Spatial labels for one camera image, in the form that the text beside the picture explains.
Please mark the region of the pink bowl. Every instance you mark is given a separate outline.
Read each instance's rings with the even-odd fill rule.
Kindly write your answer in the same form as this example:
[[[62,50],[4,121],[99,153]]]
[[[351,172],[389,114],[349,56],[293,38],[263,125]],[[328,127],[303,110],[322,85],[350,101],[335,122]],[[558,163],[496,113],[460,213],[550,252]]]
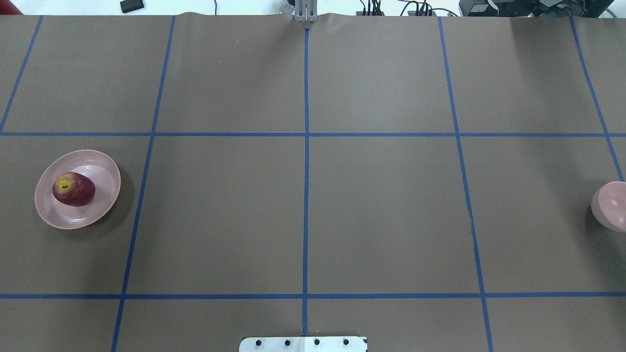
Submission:
[[[615,232],[626,231],[626,183],[609,182],[597,190],[592,198],[592,214],[605,228]]]

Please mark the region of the aluminium frame post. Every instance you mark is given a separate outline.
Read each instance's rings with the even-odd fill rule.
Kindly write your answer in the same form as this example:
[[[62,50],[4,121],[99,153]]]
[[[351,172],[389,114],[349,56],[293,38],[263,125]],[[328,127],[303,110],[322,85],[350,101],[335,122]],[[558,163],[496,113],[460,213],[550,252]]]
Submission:
[[[296,22],[317,22],[317,0],[293,0],[293,17]]]

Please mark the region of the red apple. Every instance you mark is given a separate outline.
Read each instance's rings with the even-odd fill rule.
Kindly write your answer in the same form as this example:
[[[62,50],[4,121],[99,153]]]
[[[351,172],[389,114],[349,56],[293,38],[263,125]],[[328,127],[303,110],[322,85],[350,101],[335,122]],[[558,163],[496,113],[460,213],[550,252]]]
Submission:
[[[64,173],[53,183],[54,198],[67,206],[85,206],[94,199],[95,192],[96,187],[93,181],[76,172]]]

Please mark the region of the pink plate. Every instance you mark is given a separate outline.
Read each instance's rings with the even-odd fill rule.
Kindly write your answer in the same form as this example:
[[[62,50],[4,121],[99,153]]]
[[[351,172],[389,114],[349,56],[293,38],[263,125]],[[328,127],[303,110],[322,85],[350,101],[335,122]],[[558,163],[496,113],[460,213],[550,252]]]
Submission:
[[[94,184],[89,202],[71,206],[54,196],[54,182],[64,173],[74,172]],[[34,192],[36,210],[45,223],[57,229],[80,229],[101,219],[116,203],[121,187],[118,165],[97,150],[76,150],[55,160],[40,177]]]

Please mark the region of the small black box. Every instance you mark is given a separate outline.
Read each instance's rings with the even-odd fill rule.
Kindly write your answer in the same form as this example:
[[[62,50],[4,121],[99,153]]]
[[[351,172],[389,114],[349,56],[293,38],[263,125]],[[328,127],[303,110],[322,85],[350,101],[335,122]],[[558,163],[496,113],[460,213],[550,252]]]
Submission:
[[[145,7],[143,0],[121,0],[119,7],[122,14],[128,14]]]

